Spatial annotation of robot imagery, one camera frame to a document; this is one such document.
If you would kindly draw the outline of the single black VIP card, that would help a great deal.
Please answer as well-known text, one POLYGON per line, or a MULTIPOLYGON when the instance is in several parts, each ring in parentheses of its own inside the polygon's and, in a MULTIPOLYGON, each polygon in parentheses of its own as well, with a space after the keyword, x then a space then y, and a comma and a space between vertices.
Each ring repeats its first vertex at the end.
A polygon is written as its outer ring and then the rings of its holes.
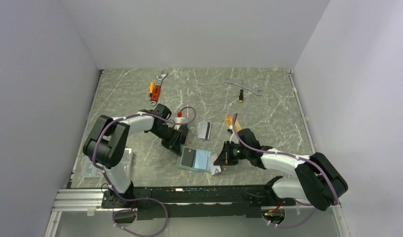
POLYGON ((184 148, 181 165, 185 167, 193 167, 196 156, 196 150, 191 148, 184 148))

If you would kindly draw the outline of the green card holder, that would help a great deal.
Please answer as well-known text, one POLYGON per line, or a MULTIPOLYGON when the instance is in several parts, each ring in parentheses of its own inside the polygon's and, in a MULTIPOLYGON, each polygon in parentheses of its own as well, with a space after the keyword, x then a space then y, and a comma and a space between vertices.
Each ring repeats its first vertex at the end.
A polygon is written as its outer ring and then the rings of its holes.
POLYGON ((193 171, 199 171, 199 172, 209 172, 209 158, 212 155, 211 151, 207 150, 200 150, 200 149, 195 149, 196 150, 196 156, 194 160, 194 165, 193 167, 185 167, 181 165, 181 157, 177 161, 177 166, 182 169, 187 169, 187 170, 193 170, 193 171))

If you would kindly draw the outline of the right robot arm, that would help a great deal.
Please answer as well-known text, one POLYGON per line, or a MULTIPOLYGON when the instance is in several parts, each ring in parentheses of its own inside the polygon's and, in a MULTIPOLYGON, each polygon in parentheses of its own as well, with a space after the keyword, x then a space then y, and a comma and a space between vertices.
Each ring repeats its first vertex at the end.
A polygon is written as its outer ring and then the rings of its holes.
POLYGON ((290 198, 325 211, 337 205, 348 190, 345 179, 322 153, 295 155, 261 145, 248 128, 238 131, 236 137, 238 142, 224 142, 213 166, 237 165, 246 159, 254 167, 288 174, 289 178, 280 175, 265 184, 264 198, 270 205, 290 198))

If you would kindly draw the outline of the single silver VIP card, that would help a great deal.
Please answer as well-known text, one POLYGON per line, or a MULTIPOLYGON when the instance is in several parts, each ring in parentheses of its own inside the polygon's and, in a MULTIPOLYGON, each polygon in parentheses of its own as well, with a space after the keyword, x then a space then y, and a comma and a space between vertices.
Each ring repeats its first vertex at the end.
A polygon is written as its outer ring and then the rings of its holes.
POLYGON ((211 174, 212 176, 214 176, 214 175, 216 175, 216 174, 221 173, 221 172, 222 172, 222 169, 221 169, 221 167, 220 167, 219 165, 210 164, 210 165, 209 165, 209 171, 210 171, 210 174, 211 174))

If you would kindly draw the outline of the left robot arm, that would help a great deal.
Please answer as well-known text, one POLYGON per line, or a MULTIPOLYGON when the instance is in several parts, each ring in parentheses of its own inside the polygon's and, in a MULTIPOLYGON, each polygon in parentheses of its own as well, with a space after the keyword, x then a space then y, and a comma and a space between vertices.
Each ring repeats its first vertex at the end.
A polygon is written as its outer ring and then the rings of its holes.
POLYGON ((102 171, 109 189, 115 193, 115 202, 121 207, 130 206, 135 198, 134 184, 121 166, 128 137, 144 132, 161 139, 161 145, 177 156, 182 154, 188 135, 188 124, 194 118, 185 118, 181 112, 172 118, 172 111, 157 104, 152 110, 140 110, 125 117, 101 115, 85 140, 82 152, 102 171))

